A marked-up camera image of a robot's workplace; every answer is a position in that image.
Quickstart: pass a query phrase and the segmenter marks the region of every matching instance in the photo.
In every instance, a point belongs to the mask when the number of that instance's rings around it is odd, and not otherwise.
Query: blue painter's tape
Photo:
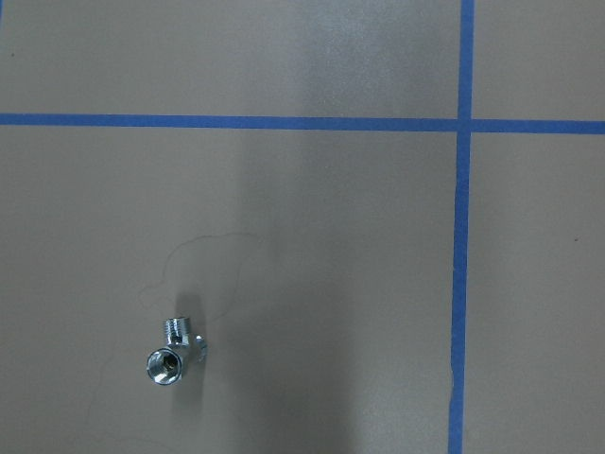
[[[475,2],[460,4],[458,69],[458,138],[454,214],[454,271],[452,286],[451,366],[448,453],[462,454],[464,434],[464,366],[466,354],[466,283],[469,232],[469,178],[473,125],[473,52]]]
[[[473,132],[532,134],[605,134],[605,121],[473,120]]]
[[[463,445],[471,136],[469,131],[459,132],[457,139],[451,345],[453,383],[449,414],[449,454],[462,454]]]
[[[453,132],[458,129],[458,122],[454,118],[339,118],[78,113],[0,113],[0,125],[315,131]]]
[[[473,111],[474,0],[460,6],[460,55],[458,68],[458,120],[470,120]]]

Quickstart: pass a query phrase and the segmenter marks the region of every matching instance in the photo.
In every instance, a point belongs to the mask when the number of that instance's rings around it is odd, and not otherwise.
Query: chrome fitting
[[[188,317],[166,320],[164,333],[166,347],[149,355],[147,373],[154,383],[165,386],[182,379],[192,360],[203,361],[208,346],[202,336],[192,336]]]

